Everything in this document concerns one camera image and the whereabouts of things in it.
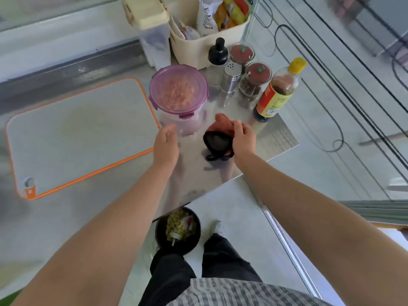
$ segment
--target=orange cutting board rim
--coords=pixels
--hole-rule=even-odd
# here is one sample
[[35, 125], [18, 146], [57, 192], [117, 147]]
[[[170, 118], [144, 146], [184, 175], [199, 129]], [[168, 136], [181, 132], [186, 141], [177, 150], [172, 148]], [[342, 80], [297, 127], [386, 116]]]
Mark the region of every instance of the orange cutting board rim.
[[51, 193], [57, 192], [57, 191], [59, 191], [59, 190], [61, 190], [61, 189], [64, 189], [64, 188], [66, 188], [66, 187], [68, 187], [68, 186], [71, 186], [71, 185], [73, 185], [73, 184], [76, 184], [76, 183], [79, 182], [79, 181], [85, 180], [85, 179], [87, 179], [87, 178], [89, 178], [89, 177], [91, 177], [91, 176], [94, 176], [94, 175], [96, 175], [96, 174], [99, 174], [99, 173], [101, 173], [101, 172], [103, 172], [103, 171], [106, 171], [106, 170], [111, 169], [111, 168], [113, 168], [113, 167], [115, 167], [115, 166], [118, 166], [118, 165], [120, 165], [120, 164], [122, 164], [122, 163], [128, 162], [128, 161], [130, 161], [130, 160], [132, 160], [132, 159], [135, 159], [135, 158], [137, 158], [137, 157], [140, 157], [140, 156], [142, 156], [142, 155], [144, 155], [144, 154], [147, 154], [147, 153], [153, 151], [153, 147], [151, 147], [151, 148], [149, 148], [149, 149], [146, 149], [146, 150], [142, 151], [141, 153], [134, 154], [134, 155], [132, 155], [132, 156], [130, 156], [130, 157], [128, 157], [128, 158], [125, 158], [125, 159], [123, 159], [123, 160], [120, 160], [120, 161], [118, 161], [118, 162], [115, 162], [115, 163], [113, 163], [113, 164], [110, 164], [110, 165], [108, 165], [108, 166], [105, 166], [105, 167], [102, 168], [102, 169], [96, 170], [96, 171], [94, 171], [94, 172], [91, 172], [91, 173], [89, 173], [89, 174], [86, 174], [85, 176], [82, 176], [82, 177], [79, 177], [79, 178], [77, 178], [77, 179], [75, 179], [75, 180], [69, 181], [69, 182], [67, 182], [66, 184], [63, 184], [63, 185], [60, 185], [60, 186], [58, 186], [58, 187], [56, 187], [56, 188], [54, 188], [54, 189], [48, 190], [48, 191], [46, 191], [46, 192], [44, 192], [44, 193], [41, 193], [40, 195], [36, 195], [36, 193], [35, 193], [35, 186], [32, 187], [32, 188], [33, 188], [33, 191], [27, 191], [27, 190], [26, 190], [27, 197], [24, 197], [24, 196], [20, 195], [20, 192], [18, 191], [18, 188], [17, 188], [17, 179], [16, 179], [16, 175], [15, 175], [15, 173], [14, 173], [13, 157], [12, 157], [12, 155], [11, 155], [11, 149], [10, 149], [10, 144], [9, 144], [9, 137], [8, 137], [8, 134], [7, 134], [7, 127], [8, 127], [9, 122], [11, 121], [11, 119], [13, 119], [15, 116], [18, 116], [18, 115], [27, 113], [27, 112], [29, 112], [29, 111], [33, 111], [33, 110], [36, 110], [36, 109], [40, 109], [40, 108], [42, 108], [42, 107], [44, 107], [44, 106], [48, 106], [48, 105], [54, 104], [54, 103], [56, 103], [56, 102], [63, 101], [63, 100], [69, 99], [70, 97], [75, 97], [75, 96], [80, 95], [80, 94], [82, 94], [82, 93], [89, 92], [89, 91], [92, 91], [92, 90], [94, 90], [94, 89], [98, 89], [98, 88], [101, 88], [101, 87], [105, 87], [105, 86], [108, 86], [108, 85], [110, 85], [110, 84], [114, 84], [114, 83], [117, 83], [117, 82], [121, 82], [122, 80], [126, 80], [126, 79], [133, 79], [133, 80], [135, 80], [135, 81], [139, 84], [139, 87], [140, 87], [141, 91], [143, 92], [144, 99], [145, 99], [145, 101], [146, 101], [146, 103], [147, 103], [147, 105], [148, 105], [148, 107], [149, 107], [149, 109], [150, 109], [150, 113], [152, 114], [152, 116], [153, 116], [153, 118], [154, 118], [154, 120], [155, 120], [155, 123], [156, 123], [156, 125], [157, 125], [157, 128], [160, 129], [160, 123], [159, 123], [159, 121], [157, 120], [156, 115], [154, 114], [153, 108], [152, 108], [152, 106], [151, 106], [151, 104], [150, 104], [150, 102], [149, 102], [149, 99], [148, 99], [147, 96], [146, 96], [146, 92], [144, 91], [143, 86], [142, 86], [142, 84], [140, 83], [140, 81], [139, 81], [138, 79], [134, 78], [134, 77], [125, 77], [125, 78], [118, 79], [118, 80], [114, 80], [114, 81], [112, 81], [112, 82], [108, 82], [108, 83], [105, 83], [105, 84], [97, 85], [97, 86], [94, 86], [94, 87], [92, 87], [92, 88], [86, 89], [86, 90], [84, 90], [84, 91], [76, 92], [76, 93], [71, 94], [71, 95], [66, 96], [66, 97], [61, 97], [61, 98], [56, 99], [55, 101], [52, 101], [52, 102], [50, 102], [50, 103], [45, 103], [45, 104], [43, 104], [43, 105], [39, 105], [39, 106], [36, 106], [36, 107], [33, 107], [33, 108], [28, 108], [28, 109], [26, 109], [26, 110], [24, 110], [24, 111], [22, 111], [22, 112], [16, 113], [15, 115], [11, 116], [11, 117], [8, 119], [8, 121], [7, 121], [7, 123], [6, 123], [6, 126], [4, 127], [4, 132], [5, 132], [5, 135], [6, 135], [8, 154], [10, 154], [11, 172], [12, 172], [12, 174], [13, 174], [15, 191], [16, 191], [16, 193], [17, 193], [17, 195], [18, 195], [19, 197], [21, 197], [21, 198], [24, 199], [24, 200], [36, 200], [36, 199], [39, 199], [40, 197], [44, 197], [44, 196], [49, 195], [49, 194], [51, 194]]

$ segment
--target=beige storage box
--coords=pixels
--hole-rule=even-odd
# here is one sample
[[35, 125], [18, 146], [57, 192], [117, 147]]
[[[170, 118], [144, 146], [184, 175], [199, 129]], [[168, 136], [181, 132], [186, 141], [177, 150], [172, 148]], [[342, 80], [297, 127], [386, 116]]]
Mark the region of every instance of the beige storage box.
[[[169, 2], [166, 5], [170, 15], [174, 15], [187, 26], [196, 27], [198, 0], [178, 0]], [[239, 42], [249, 19], [250, 17], [248, 17], [245, 23], [236, 27], [190, 41], [181, 39], [170, 28], [171, 47], [173, 48], [178, 63], [193, 66], [198, 70], [206, 68], [210, 65], [208, 61], [208, 50], [212, 45], [215, 45], [217, 37], [224, 38], [225, 46], [227, 47]]]

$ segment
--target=hand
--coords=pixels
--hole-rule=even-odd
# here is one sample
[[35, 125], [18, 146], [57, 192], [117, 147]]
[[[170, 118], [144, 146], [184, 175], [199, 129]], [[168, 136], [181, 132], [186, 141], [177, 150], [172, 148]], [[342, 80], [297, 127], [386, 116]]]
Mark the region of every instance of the hand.
[[171, 124], [160, 129], [153, 146], [153, 165], [164, 169], [169, 176], [176, 166], [179, 156], [176, 125]]
[[234, 120], [234, 139], [232, 149], [235, 153], [235, 162], [240, 161], [246, 154], [255, 154], [256, 135], [247, 123]]

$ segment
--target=black pants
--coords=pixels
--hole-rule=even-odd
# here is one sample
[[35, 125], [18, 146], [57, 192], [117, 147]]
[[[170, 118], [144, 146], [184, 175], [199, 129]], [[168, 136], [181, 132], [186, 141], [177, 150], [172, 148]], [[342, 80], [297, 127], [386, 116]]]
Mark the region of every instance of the black pants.
[[[139, 306], [166, 305], [190, 286], [190, 279], [196, 278], [193, 269], [181, 255], [168, 254], [161, 249], [153, 257], [150, 272], [152, 278]], [[204, 244], [202, 277], [262, 282], [251, 265], [239, 256], [230, 242], [217, 233]]]

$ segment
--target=white shoe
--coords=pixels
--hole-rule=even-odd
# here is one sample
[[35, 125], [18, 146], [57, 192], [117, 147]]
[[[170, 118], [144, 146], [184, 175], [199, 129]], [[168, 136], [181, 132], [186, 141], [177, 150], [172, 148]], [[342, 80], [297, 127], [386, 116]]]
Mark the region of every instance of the white shoe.
[[221, 235], [224, 238], [227, 238], [227, 234], [225, 232], [224, 226], [222, 225], [222, 222], [219, 220], [215, 220], [212, 224], [211, 227], [211, 235], [217, 233], [218, 235]]

